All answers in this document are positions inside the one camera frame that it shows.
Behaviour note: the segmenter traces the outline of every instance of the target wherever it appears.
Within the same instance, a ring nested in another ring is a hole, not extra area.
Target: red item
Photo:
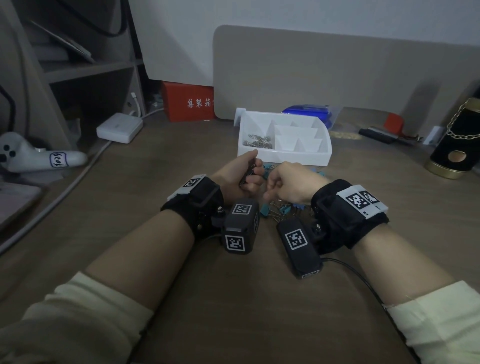
[[[403,135],[403,118],[400,115],[390,113],[385,121],[384,128],[395,135]]]
[[[210,120],[213,111],[213,87],[162,81],[165,113],[170,121]]]

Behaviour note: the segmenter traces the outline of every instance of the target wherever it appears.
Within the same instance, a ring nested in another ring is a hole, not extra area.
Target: hand
[[[283,162],[268,175],[264,199],[309,205],[313,195],[329,180],[300,163]]]
[[[213,182],[220,185],[223,200],[227,206],[239,198],[252,197],[260,190],[260,186],[264,183],[265,169],[262,160],[255,158],[257,154],[258,150],[256,149],[242,154],[210,177]],[[247,176],[246,183],[239,187],[240,180],[248,170],[248,162],[253,158],[255,158],[256,167],[253,168],[255,174]]]

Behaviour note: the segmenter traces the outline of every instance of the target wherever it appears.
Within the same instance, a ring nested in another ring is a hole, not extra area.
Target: white power adapter
[[[96,128],[96,134],[113,142],[130,143],[143,125],[141,118],[117,112]]]

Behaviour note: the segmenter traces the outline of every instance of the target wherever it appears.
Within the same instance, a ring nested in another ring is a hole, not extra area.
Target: white organizer tray
[[[240,123],[237,155],[258,149],[258,158],[265,162],[298,162],[326,166],[332,155],[332,143],[326,126],[315,116],[279,114],[237,109],[234,125]],[[270,137],[272,149],[244,146],[253,142],[250,135]]]

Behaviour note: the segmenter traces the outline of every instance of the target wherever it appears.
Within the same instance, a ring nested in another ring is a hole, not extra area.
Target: gold lid
[[[462,177],[465,172],[461,172],[459,170],[451,170],[450,168],[443,167],[440,164],[437,164],[430,159],[425,163],[425,169],[437,176],[448,178],[451,180],[458,180]]]
[[[467,100],[465,108],[474,112],[480,112],[480,99],[471,97]]]

